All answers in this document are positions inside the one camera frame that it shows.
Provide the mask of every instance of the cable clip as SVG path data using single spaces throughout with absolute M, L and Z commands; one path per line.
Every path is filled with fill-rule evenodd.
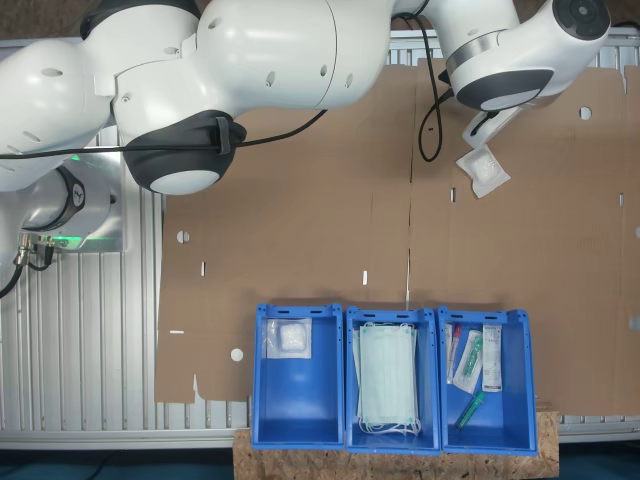
M 229 121 L 224 117 L 216 117 L 220 130 L 220 154 L 231 153 L 231 141 L 229 140 Z

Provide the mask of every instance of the surgical face mask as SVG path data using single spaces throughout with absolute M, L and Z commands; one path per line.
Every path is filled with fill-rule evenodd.
M 366 433 L 417 434 L 415 329 L 368 323 L 359 333 L 360 428 Z

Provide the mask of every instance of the black cable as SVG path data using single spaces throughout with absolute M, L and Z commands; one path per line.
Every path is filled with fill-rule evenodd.
M 422 9 L 424 9 L 424 7 L 426 7 L 428 3 L 429 1 L 427 0 L 424 3 Z M 433 73 L 433 63 L 431 62 L 431 48 L 429 48 L 429 36 L 427 35 L 427 29 L 425 28 L 424 23 L 422 23 L 422 20 L 418 15 L 413 13 L 399 13 L 397 15 L 394 15 L 393 18 L 394 19 L 405 18 L 405 19 L 415 20 L 418 23 L 420 30 L 422 31 L 424 46 L 425 46 L 425 49 L 427 50 L 427 64 L 429 66 L 429 77 L 431 78 L 431 87 L 433 88 L 434 104 L 433 104 L 433 107 L 431 107 L 431 110 L 429 110 L 429 112 L 425 115 L 424 119 L 422 120 L 422 125 L 420 126 L 420 133 L 418 134 L 418 148 L 420 150 L 420 155 L 422 156 L 422 159 L 425 162 L 433 162 L 436 158 L 438 158 L 438 155 L 440 155 L 440 150 L 442 150 L 442 142 L 443 142 L 442 114 L 440 113 L 440 103 L 442 103 L 442 101 L 441 101 L 441 98 L 438 97 L 438 86 L 436 84 L 435 74 Z M 452 95 L 453 95 L 453 91 L 451 89 L 448 89 L 442 95 L 442 98 L 444 98 L 443 101 L 446 101 Z M 427 157 L 427 155 L 424 153 L 424 146 L 422 144 L 422 133 L 424 131 L 424 126 L 426 125 L 429 116 L 431 115 L 431 113 L 433 113 L 433 110 L 435 110 L 436 117 L 438 119 L 438 147 L 436 148 L 436 152 L 433 154 L 432 157 Z
M 114 451 L 114 452 L 111 452 L 109 455 L 107 455 L 107 457 L 104 460 L 102 460 L 100 465 L 98 465 L 98 468 L 91 475 L 89 475 L 86 480 L 95 480 L 95 478 L 98 475 L 100 475 L 100 472 L 102 472 L 104 467 L 107 465 L 107 462 L 109 460 L 111 460 L 115 456 L 116 453 L 117 453 L 117 451 Z
M 433 105 L 431 106 L 431 108 L 429 109 L 429 111 L 427 112 L 427 114 L 424 116 L 424 119 L 422 120 L 422 124 L 420 125 L 420 131 L 418 132 L 418 148 L 420 149 L 420 155 L 422 155 L 422 158 L 425 162 L 433 162 L 438 155 L 440 155 L 440 150 L 442 150 L 442 119 L 441 117 L 438 117 L 438 148 L 436 149 L 436 153 L 433 154 L 433 157 L 428 158 L 425 153 L 424 153 L 424 147 L 422 145 L 422 134 L 424 133 L 424 127 L 427 124 L 427 120 L 429 120 L 429 117 L 431 116 L 431 114 L 433 113 L 434 110 L 436 110 L 436 105 L 441 105 L 444 102 L 446 102 L 447 100 L 449 100 L 451 97 L 453 97 L 453 90 L 451 88 L 448 88 L 446 92 L 444 92 L 442 95 L 440 95 L 439 98 L 437 98 L 437 100 L 433 103 Z
M 404 23 L 407 24 L 407 27 L 409 27 L 410 30 L 413 30 L 413 27 L 411 26 L 411 24 L 409 23 L 409 20 L 407 20 L 406 18 L 403 18 L 402 20 L 404 20 Z
M 318 120 L 320 120 L 320 117 L 322 117 L 325 113 L 327 113 L 326 110 L 321 110 L 320 113 L 318 113 L 315 117 L 313 117 L 311 120 L 309 120 L 303 126 L 301 126 L 299 128 L 296 128 L 295 130 L 292 130 L 289 133 L 284 133 L 282 135 L 276 135 L 275 137 L 263 138 L 261 140 L 251 140 L 250 142 L 242 142 L 242 143 L 239 143 L 239 144 L 235 145 L 235 147 L 252 147 L 254 145 L 262 145 L 263 143 L 277 142 L 278 140 L 284 140 L 285 138 L 293 137 L 294 135 L 297 135 L 300 132 L 305 131 L 311 125 L 316 123 Z
M 7 283 L 6 287 L 0 290 L 0 299 L 6 297 L 9 294 L 9 292 L 13 290 L 13 287 L 16 286 L 16 284 L 18 283 L 18 280 L 20 280 L 20 275 L 22 275 L 22 268 L 23 267 L 21 265 L 16 265 L 16 269 L 13 272 L 13 276 L 11 277 L 11 280 L 9 280 L 9 283 Z
M 295 130 L 285 133 L 282 135 L 276 135 L 274 137 L 263 138 L 260 140 L 252 140 L 250 142 L 242 142 L 242 143 L 232 143 L 232 147 L 251 147 L 253 145 L 262 145 L 264 143 L 275 142 L 277 140 L 284 140 L 285 138 L 293 137 L 298 133 L 306 130 L 311 125 L 313 125 L 316 121 L 320 119 L 325 113 L 326 110 L 321 110 L 315 117 L 305 123 L 302 127 L 296 128 Z M 125 147 L 98 147 L 98 148 L 68 148 L 65 150 L 52 150 L 49 152 L 38 152 L 38 153 L 25 153 L 21 155 L 0 155 L 0 160 L 26 160 L 29 158 L 43 158 L 43 157 L 51 157 L 54 155 L 76 155 L 82 153 L 113 153 L 113 152 L 147 152 L 147 151 L 156 151 L 156 150 L 167 150 L 167 151 L 194 151 L 194 150 L 212 150 L 218 151 L 220 147 L 218 145 L 133 145 L 133 146 L 125 146 Z
M 420 15 L 422 13 L 422 11 L 427 8 L 427 5 L 429 4 L 429 0 L 424 0 L 424 3 L 422 4 L 422 6 L 418 9 L 417 12 L 415 12 L 413 15 L 415 15 L 416 17 L 418 15 Z
M 33 263 L 29 262 L 29 268 L 31 268 L 31 270 L 35 270 L 36 272 L 44 272 L 47 268 L 49 268 L 50 265 L 43 265 L 41 267 L 39 267 L 38 265 L 34 265 Z
M 36 272 L 44 272 L 47 268 L 51 266 L 51 262 L 53 261 L 53 247 L 51 245 L 47 245 L 44 248 L 44 263 L 41 267 L 29 262 L 29 268 L 35 270 Z
M 496 118 L 498 116 L 498 113 L 500 112 L 488 112 L 487 116 L 484 117 L 482 120 L 480 120 L 478 122 L 478 125 L 476 125 L 473 130 L 471 130 L 471 135 L 472 137 L 475 137 L 478 133 L 478 131 L 482 128 L 482 125 L 484 125 L 485 123 L 487 123 L 489 120 L 491 120 L 492 118 Z

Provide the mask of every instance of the blue crate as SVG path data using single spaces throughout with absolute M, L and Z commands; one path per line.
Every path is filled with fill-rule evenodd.
M 433 310 L 381 311 L 347 310 L 347 450 L 351 453 L 391 453 L 410 455 L 440 454 L 440 416 L 436 322 Z M 367 322 L 410 323 L 418 331 L 416 344 L 416 383 L 422 430 L 418 436 L 400 433 L 371 435 L 360 430 L 356 416 L 358 379 L 353 359 L 353 330 Z
M 311 359 L 266 358 L 269 318 L 311 318 Z M 342 307 L 258 305 L 253 382 L 254 449 L 344 448 Z
M 536 395 L 527 313 L 522 310 L 461 312 L 440 307 L 436 314 L 440 345 L 443 450 L 450 453 L 536 456 Z M 502 325 L 502 392 L 486 393 L 484 403 L 462 431 L 455 424 L 473 397 L 452 384 L 447 385 L 446 323 L 459 323 L 461 326 L 460 344 L 454 359 L 456 369 L 469 330 L 482 331 L 483 324 Z M 481 390 L 482 375 L 478 378 L 476 393 Z

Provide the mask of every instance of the brown cardboard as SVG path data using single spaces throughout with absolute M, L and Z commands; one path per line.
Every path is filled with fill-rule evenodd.
M 640 73 L 627 77 L 625 96 L 617 71 L 588 70 L 553 105 L 522 113 L 490 143 L 512 180 L 481 200 L 455 165 L 475 113 L 454 100 L 442 108 L 441 156 L 426 164 L 414 145 L 411 161 L 433 103 L 424 65 L 387 67 L 353 107 L 239 149 L 219 185 L 168 201 L 156 401 L 192 402 L 194 374 L 202 397 L 244 400 L 256 304 L 404 307 L 409 255 L 412 307 L 529 311 L 536 393 L 560 412 L 638 414 Z M 312 115 L 240 122 L 258 138 Z M 427 152 L 436 139 L 433 116 Z
M 194 374 L 203 398 L 246 400 L 258 303 L 404 308 L 415 75 L 386 68 L 356 105 L 291 139 L 238 149 L 215 188 L 168 199 L 156 401 L 193 402 Z M 314 113 L 238 121 L 255 139 Z M 179 231 L 189 243 L 177 242 Z
M 422 68 L 419 103 L 430 92 Z M 470 116 L 455 102 L 443 106 L 438 165 L 414 155 L 411 304 L 528 310 L 536 393 L 570 414 L 640 410 L 640 332 L 629 330 L 640 183 L 625 100 L 618 71 L 590 69 L 550 107 L 522 113 L 490 142 L 512 180 L 482 200 L 455 164 L 470 151 L 458 140 Z

